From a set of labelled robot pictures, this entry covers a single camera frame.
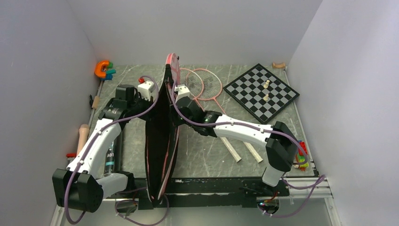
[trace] wooden block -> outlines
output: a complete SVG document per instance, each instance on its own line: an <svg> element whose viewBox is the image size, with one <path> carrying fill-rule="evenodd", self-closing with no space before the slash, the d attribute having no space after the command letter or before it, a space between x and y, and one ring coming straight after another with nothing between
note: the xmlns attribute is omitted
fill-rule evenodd
<svg viewBox="0 0 399 226"><path fill-rule="evenodd" d="M272 68L284 69L284 68L286 68L286 63L276 64L275 62L273 62L273 64L271 65L271 67L272 67Z"/></svg>

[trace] black cylinder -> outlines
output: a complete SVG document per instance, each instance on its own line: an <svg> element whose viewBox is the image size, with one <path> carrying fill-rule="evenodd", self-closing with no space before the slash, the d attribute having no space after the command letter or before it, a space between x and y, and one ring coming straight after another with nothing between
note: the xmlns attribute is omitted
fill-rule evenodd
<svg viewBox="0 0 399 226"><path fill-rule="evenodd" d="M123 131L113 141L105 156L104 176L120 171L123 148Z"/></svg>

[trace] white wall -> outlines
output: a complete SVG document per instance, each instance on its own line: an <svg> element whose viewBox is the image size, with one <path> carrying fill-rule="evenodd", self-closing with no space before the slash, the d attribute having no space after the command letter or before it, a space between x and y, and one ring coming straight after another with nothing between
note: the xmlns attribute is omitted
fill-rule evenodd
<svg viewBox="0 0 399 226"><path fill-rule="evenodd" d="M96 55L117 64L289 62L322 0L68 0Z"/></svg>
<svg viewBox="0 0 399 226"><path fill-rule="evenodd" d="M344 225L398 225L399 5L324 0L288 76Z"/></svg>
<svg viewBox="0 0 399 226"><path fill-rule="evenodd" d="M65 0L0 3L0 225L49 225L51 176L76 151L98 83Z"/></svg>

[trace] red block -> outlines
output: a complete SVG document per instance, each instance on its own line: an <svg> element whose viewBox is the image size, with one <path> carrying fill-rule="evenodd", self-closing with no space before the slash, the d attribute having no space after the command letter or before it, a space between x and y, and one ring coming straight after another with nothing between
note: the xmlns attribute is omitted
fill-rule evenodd
<svg viewBox="0 0 399 226"><path fill-rule="evenodd" d="M299 145L301 145L301 147L303 148L303 150L305 151L306 155L308 154L308 149L306 149L306 144L305 142L299 142ZM302 151L298 148L298 153L300 156L303 156Z"/></svg>

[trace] chessboard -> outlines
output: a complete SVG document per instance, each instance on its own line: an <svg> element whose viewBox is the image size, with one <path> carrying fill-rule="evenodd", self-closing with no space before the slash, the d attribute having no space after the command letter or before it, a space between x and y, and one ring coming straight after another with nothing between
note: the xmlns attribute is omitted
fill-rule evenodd
<svg viewBox="0 0 399 226"><path fill-rule="evenodd" d="M262 124L269 122L299 96L260 64L230 82L224 90Z"/></svg>

